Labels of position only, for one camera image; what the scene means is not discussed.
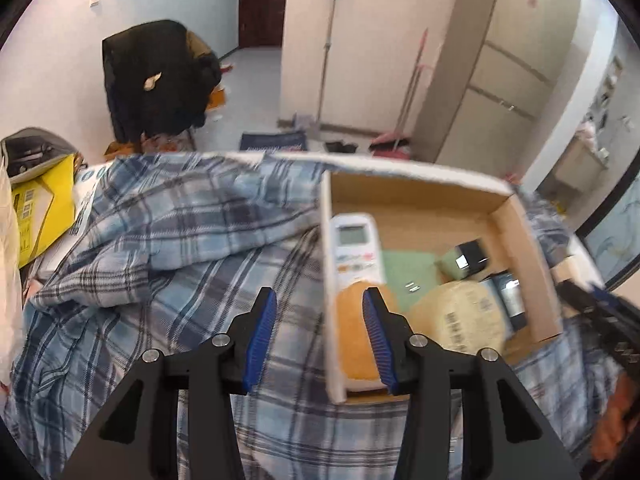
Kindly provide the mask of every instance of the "black jacket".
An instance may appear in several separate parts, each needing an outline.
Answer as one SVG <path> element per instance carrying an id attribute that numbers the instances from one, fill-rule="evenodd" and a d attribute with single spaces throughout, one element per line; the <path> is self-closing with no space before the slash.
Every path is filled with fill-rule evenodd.
<path id="1" fill-rule="evenodd" d="M 204 124 L 220 63 L 209 51 L 194 57 L 187 29 L 177 22 L 143 23 L 102 41 L 104 87 L 118 142 L 140 135 L 177 135 Z M 155 81 L 146 85 L 149 78 Z"/>

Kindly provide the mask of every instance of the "cardboard box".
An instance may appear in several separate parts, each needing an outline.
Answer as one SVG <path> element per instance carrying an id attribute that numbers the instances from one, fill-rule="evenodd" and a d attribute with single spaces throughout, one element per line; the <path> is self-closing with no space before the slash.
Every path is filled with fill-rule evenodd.
<path id="1" fill-rule="evenodd" d="M 346 378 L 338 364 L 338 290 L 330 228 L 335 214 L 372 215 L 383 250 L 444 254 L 455 245 L 480 238 L 490 264 L 475 279 L 509 269 L 520 281 L 528 325 L 507 342 L 503 357 L 508 362 L 519 361 L 562 332 L 551 274 L 524 208 L 510 188 L 486 176 L 437 166 L 423 165 L 414 175 L 420 180 L 329 171 L 323 176 L 324 352 L 326 387 L 334 403 L 392 399 L 384 390 L 354 393 L 345 388 Z"/>

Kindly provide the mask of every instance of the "yellow bag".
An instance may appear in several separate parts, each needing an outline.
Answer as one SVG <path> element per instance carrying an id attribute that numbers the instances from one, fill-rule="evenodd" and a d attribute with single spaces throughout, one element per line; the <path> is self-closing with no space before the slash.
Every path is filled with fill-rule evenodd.
<path id="1" fill-rule="evenodd" d="M 14 187 L 12 198 L 20 231 L 23 267 L 40 256 L 74 222 L 74 156 L 69 155 L 45 173 Z"/>

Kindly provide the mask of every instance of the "yellow sponge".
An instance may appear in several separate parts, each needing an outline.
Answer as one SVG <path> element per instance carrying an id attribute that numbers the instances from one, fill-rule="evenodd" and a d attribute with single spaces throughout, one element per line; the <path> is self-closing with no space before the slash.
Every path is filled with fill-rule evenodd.
<path id="1" fill-rule="evenodd" d="M 375 381 L 380 378 L 362 317 L 362 293 L 370 286 L 380 290 L 389 312 L 398 313 L 396 298 L 386 285 L 356 282 L 340 291 L 335 298 L 340 366 L 348 378 L 355 380 Z"/>

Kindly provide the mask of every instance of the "cabinet door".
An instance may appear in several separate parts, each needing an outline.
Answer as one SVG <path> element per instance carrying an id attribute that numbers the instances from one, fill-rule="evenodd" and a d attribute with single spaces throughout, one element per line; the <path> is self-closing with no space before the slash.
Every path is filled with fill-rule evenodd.
<path id="1" fill-rule="evenodd" d="M 533 121 L 467 90 L 437 164 L 502 177 L 513 169 Z"/>
<path id="2" fill-rule="evenodd" d="M 553 89 L 504 54 L 485 45 L 471 85 L 538 117 Z"/>
<path id="3" fill-rule="evenodd" d="M 496 0 L 486 40 L 546 79 L 558 79 L 580 0 Z"/>

